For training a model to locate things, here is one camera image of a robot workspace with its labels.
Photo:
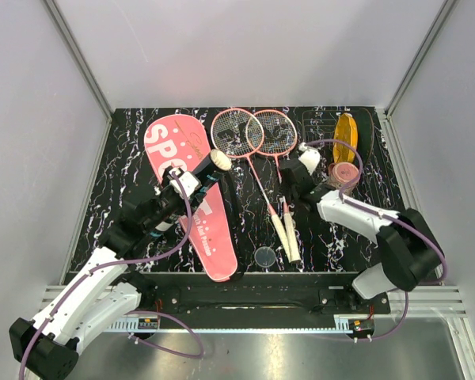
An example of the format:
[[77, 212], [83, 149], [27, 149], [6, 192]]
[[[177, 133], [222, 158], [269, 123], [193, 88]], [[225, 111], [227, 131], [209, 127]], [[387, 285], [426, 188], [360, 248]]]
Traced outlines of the black shuttlecock tube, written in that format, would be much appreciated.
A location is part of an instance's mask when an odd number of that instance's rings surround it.
[[161, 237], [179, 218], [192, 218], [208, 191], [231, 169], [232, 163], [221, 150], [210, 153], [192, 170], [169, 166], [162, 178], [154, 213], [147, 227], [152, 238]]

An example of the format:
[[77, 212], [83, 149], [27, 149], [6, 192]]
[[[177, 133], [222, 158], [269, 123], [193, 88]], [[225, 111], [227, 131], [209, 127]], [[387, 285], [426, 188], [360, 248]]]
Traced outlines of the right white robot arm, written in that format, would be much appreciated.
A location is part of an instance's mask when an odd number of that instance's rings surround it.
[[310, 167], [299, 158], [282, 163], [279, 173], [294, 201], [321, 220], [352, 230], [378, 246], [379, 262], [360, 272], [351, 282], [352, 289], [344, 293], [351, 313], [361, 314], [381, 293], [410, 292], [426, 283], [437, 267], [447, 268], [443, 251], [417, 210], [384, 210], [328, 184], [315, 184]]

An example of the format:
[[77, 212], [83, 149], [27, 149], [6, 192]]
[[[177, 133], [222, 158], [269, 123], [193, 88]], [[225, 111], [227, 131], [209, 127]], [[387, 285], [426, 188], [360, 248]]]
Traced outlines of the clear tube lid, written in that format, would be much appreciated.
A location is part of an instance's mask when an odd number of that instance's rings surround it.
[[254, 261], [261, 268], [270, 268], [276, 262], [276, 252], [268, 246], [261, 246], [254, 252]]

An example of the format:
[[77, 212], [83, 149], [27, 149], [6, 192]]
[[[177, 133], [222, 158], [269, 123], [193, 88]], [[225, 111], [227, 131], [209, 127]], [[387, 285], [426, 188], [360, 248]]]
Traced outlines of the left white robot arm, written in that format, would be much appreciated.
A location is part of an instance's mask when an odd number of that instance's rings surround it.
[[149, 312], [156, 283], [137, 271], [149, 262], [148, 244], [173, 225], [191, 222], [208, 191], [222, 174], [211, 166], [194, 170], [168, 167], [161, 184], [133, 192], [82, 270], [34, 317], [19, 317], [9, 328], [13, 356], [41, 379], [64, 379], [74, 369], [84, 345], [130, 312]]

